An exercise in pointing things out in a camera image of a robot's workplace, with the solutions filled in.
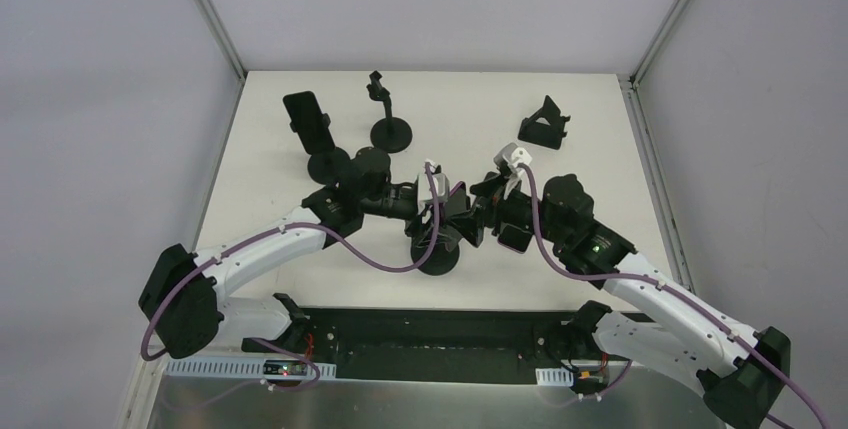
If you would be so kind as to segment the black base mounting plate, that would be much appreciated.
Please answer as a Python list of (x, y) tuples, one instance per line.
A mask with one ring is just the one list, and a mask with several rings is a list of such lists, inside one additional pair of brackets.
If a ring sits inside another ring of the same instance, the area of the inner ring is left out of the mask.
[(597, 361), (568, 328), (578, 311), (302, 308), (272, 345), (332, 364), (339, 379), (532, 384), (538, 369)]

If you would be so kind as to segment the black round-base phone stand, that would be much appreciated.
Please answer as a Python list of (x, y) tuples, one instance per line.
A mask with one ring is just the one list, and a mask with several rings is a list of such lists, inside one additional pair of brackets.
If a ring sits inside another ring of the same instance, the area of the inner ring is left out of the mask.
[(373, 71), (366, 85), (369, 98), (380, 102), (384, 108), (384, 117), (378, 120), (370, 130), (370, 141), (375, 148), (389, 154), (407, 149), (413, 138), (411, 126), (402, 118), (395, 117), (392, 110), (391, 94), (381, 83), (382, 74)]

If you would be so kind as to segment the black folding phone stand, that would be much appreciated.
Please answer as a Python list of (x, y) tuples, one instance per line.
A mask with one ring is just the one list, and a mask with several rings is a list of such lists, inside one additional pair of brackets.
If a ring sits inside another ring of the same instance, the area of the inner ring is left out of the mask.
[(567, 137), (566, 124), (570, 115), (564, 115), (550, 95), (531, 116), (522, 120), (517, 138), (520, 141), (552, 150), (560, 150)]

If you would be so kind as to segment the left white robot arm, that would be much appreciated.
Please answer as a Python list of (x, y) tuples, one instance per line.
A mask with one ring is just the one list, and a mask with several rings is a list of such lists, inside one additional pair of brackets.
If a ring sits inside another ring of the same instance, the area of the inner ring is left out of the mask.
[[(451, 184), (432, 160), (412, 182), (393, 182), (390, 169), (388, 153), (363, 148), (328, 184), (259, 232), (201, 250), (181, 243), (163, 249), (138, 299), (148, 320), (141, 357), (183, 359), (227, 339), (266, 340), (281, 353), (297, 351), (305, 327), (291, 304), (235, 294), (270, 270), (335, 244), (383, 272), (450, 271), (459, 240), (477, 241), (465, 184)], [(379, 263), (349, 242), (368, 216), (403, 222), (410, 263)]]

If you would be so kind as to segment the black phone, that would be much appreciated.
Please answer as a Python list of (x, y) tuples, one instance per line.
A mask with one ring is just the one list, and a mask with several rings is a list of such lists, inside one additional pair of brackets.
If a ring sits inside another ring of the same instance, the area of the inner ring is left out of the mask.
[(336, 148), (329, 131), (329, 119), (312, 91), (287, 94), (282, 98), (290, 117), (290, 128), (309, 155), (331, 152)]

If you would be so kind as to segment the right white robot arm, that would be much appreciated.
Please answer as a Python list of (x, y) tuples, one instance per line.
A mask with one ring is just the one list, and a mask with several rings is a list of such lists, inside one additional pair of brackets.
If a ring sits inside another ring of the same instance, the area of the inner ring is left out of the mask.
[(653, 321), (642, 328), (589, 301), (567, 324), (569, 349), (583, 359), (623, 357), (671, 378), (701, 397), (732, 428), (758, 428), (785, 387), (789, 338), (756, 330), (715, 309), (665, 276), (635, 246), (599, 222), (594, 200), (573, 174), (523, 193), (513, 178), (490, 172), (470, 188), (474, 211), (502, 245), (525, 252), (537, 243), (558, 272), (632, 305)]

